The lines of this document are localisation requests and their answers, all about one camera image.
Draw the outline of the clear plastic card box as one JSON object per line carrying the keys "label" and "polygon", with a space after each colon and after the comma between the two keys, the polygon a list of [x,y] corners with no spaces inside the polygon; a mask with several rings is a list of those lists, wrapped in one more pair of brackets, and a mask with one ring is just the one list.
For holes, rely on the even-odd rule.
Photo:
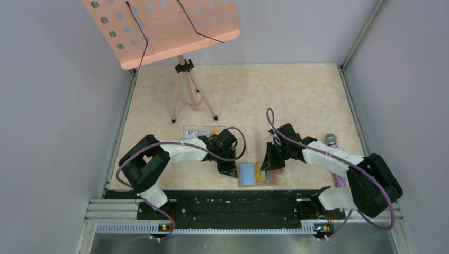
{"label": "clear plastic card box", "polygon": [[206,125],[184,125],[182,140],[190,140],[198,136],[210,137],[218,135],[226,126],[206,126]]}

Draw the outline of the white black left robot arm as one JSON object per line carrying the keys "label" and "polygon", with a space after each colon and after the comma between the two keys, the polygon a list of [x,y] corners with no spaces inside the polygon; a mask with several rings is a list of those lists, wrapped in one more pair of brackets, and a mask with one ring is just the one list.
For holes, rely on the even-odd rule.
{"label": "white black left robot arm", "polygon": [[182,162],[214,161],[218,173],[236,178],[237,144],[229,128],[184,141],[160,141],[147,135],[119,160],[116,178],[150,205],[152,215],[163,219],[170,210],[168,197],[157,183],[164,169]]}

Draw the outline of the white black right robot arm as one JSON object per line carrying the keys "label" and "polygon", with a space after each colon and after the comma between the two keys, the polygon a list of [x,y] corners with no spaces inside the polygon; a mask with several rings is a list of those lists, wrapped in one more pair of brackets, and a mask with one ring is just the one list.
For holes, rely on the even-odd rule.
{"label": "white black right robot arm", "polygon": [[311,198],[310,210],[325,218],[331,210],[353,209],[374,218],[389,203],[403,196],[403,190],[386,161],[378,154],[352,155],[325,145],[318,139],[305,138],[290,123],[271,129],[262,171],[282,169],[289,159],[320,166],[346,181],[345,187],[323,187]]}

